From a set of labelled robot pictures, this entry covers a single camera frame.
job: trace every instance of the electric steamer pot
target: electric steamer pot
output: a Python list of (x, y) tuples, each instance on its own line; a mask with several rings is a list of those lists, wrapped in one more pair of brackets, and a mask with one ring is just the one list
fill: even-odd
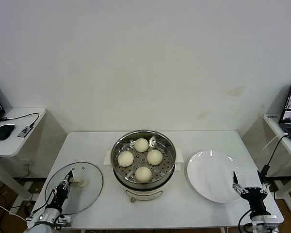
[[(137, 139), (144, 138), (149, 142), (149, 148), (145, 152), (138, 152), (134, 148)], [(163, 160), (159, 165), (148, 163), (146, 156), (151, 150), (159, 150), (163, 155)], [(128, 167), (118, 164), (117, 158), (120, 153), (129, 151), (134, 156), (133, 163)], [(111, 163), (113, 172), (118, 181), (132, 191), (145, 192), (152, 191), (166, 184), (175, 171), (176, 149), (173, 143), (165, 135), (149, 130), (138, 130), (130, 132), (121, 137), (113, 146), (111, 151)], [(135, 180), (135, 171), (145, 166), (152, 172), (151, 181), (139, 183)]]

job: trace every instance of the metal rim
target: metal rim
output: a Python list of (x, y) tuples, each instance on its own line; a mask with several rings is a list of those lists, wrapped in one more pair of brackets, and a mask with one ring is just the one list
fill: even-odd
[(70, 166), (70, 165), (72, 165), (72, 164), (80, 164), (80, 163), (82, 163), (82, 164), (90, 164), (90, 165), (93, 165), (94, 167), (96, 167), (96, 168), (98, 169), (98, 171), (101, 173), (101, 178), (102, 178), (101, 189), (100, 189), (99, 194), (97, 195), (97, 198), (94, 199), (93, 203), (91, 203), (88, 207), (86, 207), (85, 209), (80, 210), (80, 211), (78, 211), (78, 212), (71, 213), (71, 214), (63, 213), (63, 215), (75, 215), (75, 214), (77, 214), (77, 213), (80, 213), (80, 212), (82, 212), (82, 211), (88, 209), (90, 206), (92, 206), (92, 205), (96, 202), (96, 200), (98, 199), (98, 197), (99, 197), (100, 194), (101, 194), (101, 191), (102, 191), (102, 188), (103, 188), (103, 185), (104, 185), (104, 179), (103, 179), (102, 172), (101, 172), (101, 170), (100, 170), (96, 165), (94, 165), (94, 164), (92, 164), (92, 163), (89, 163), (89, 162), (75, 162), (75, 163), (70, 163), (70, 164), (68, 164), (68, 165), (66, 165), (66, 166), (64, 166), (64, 167), (62, 167), (62, 168), (59, 169), (58, 171), (56, 171), (56, 172), (52, 175), (52, 177), (50, 178), (50, 180), (48, 181), (48, 184), (47, 184), (47, 186), (46, 186), (46, 188), (45, 188), (45, 191), (44, 191), (44, 199), (45, 199), (45, 202), (47, 201), (46, 194), (47, 194), (47, 189), (48, 189), (48, 186), (49, 186), (49, 182), (53, 179), (53, 177), (54, 177), (54, 176), (55, 176), (59, 171), (61, 171), (62, 169), (64, 169), (65, 167)]
[(163, 185), (165, 185), (165, 184), (166, 184), (166, 183), (171, 179), (171, 177), (172, 177), (172, 175), (174, 174), (174, 172), (175, 172), (175, 166), (174, 166), (174, 168), (173, 168), (173, 170), (172, 170), (170, 176), (168, 176), (168, 179), (165, 180), (163, 183), (161, 183), (161, 184), (159, 184), (158, 186), (153, 187), (153, 188), (148, 188), (148, 189), (138, 189), (138, 188), (134, 188), (134, 187), (128, 186), (128, 185), (126, 185), (125, 183), (123, 183), (123, 182), (118, 178), (118, 176), (117, 176), (115, 170), (113, 169), (113, 173), (114, 173), (116, 179), (120, 182), (121, 185), (123, 185), (124, 187), (126, 187), (126, 188), (128, 188), (128, 189), (131, 189), (131, 190), (134, 190), (134, 191), (139, 191), (139, 192), (153, 191), (153, 190), (155, 190), (155, 189), (158, 189), (158, 188), (162, 187)]

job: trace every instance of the white table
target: white table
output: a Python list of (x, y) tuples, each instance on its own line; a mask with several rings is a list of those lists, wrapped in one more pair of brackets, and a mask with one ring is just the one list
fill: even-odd
[[(279, 126), (280, 114), (264, 114), (263, 119), (268, 124), (268, 126), (273, 130), (275, 135), (280, 135), (285, 133)], [(289, 155), (291, 155), (291, 140), (289, 138), (283, 138), (281, 140), (282, 145), (287, 149)], [(275, 193), (276, 199), (283, 199), (291, 212), (291, 197), (289, 193), (291, 192), (291, 180), (283, 185), (281, 181), (275, 181), (278, 191)]]
[[(219, 150), (242, 164), (247, 186), (259, 186), (257, 167), (235, 131), (162, 132), (182, 149), (184, 167), (175, 172), (165, 193), (151, 201), (130, 202), (112, 171), (103, 165), (106, 151), (125, 133), (69, 133), (48, 175), (35, 209), (45, 203), (45, 188), (54, 173), (74, 162), (90, 162), (99, 167), (104, 186), (97, 201), (88, 209), (72, 215), (72, 229), (163, 229), (237, 226), (249, 209), (239, 199), (229, 204), (207, 200), (190, 185), (186, 165), (192, 155), (202, 150)], [(283, 222), (272, 195), (265, 199), (267, 210)], [(246, 216), (243, 223), (249, 222)]]
[[(39, 113), (40, 117), (35, 122), (33, 129), (27, 134), (25, 138), (17, 137), (17, 135), (28, 125), (32, 124), (34, 120), (37, 118), (37, 115), (26, 116), (16, 120), (8, 120), (8, 121), (1, 121), (0, 126), (6, 124), (13, 124), (15, 125), (14, 130), (12, 131), (11, 135), (3, 140), (0, 141), (0, 158), (8, 158), (15, 156), (22, 146), (25, 144), (27, 139), (30, 137), (36, 126), (39, 124), (41, 119), (45, 114), (44, 108), (11, 108), (5, 109), (6, 113), (4, 117), (7, 118), (15, 118), (19, 116), (23, 116), (29, 113)], [(13, 206), (20, 206), (23, 200), (30, 200), (31, 194), (27, 191), (31, 183), (26, 183), (24, 186), (21, 186), (18, 182), (16, 182), (8, 172), (5, 171), (3, 167), (0, 166), (0, 181), (11, 188), (14, 192), (18, 194), (16, 201), (14, 202)], [(37, 195), (32, 197), (33, 200), (37, 199)], [(13, 208), (13, 212), (17, 212), (18, 208)]]

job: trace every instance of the computer mouse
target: computer mouse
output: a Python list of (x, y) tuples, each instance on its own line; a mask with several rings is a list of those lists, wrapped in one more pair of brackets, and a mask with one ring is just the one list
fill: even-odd
[(0, 141), (7, 139), (14, 128), (15, 128), (15, 125), (0, 126)]

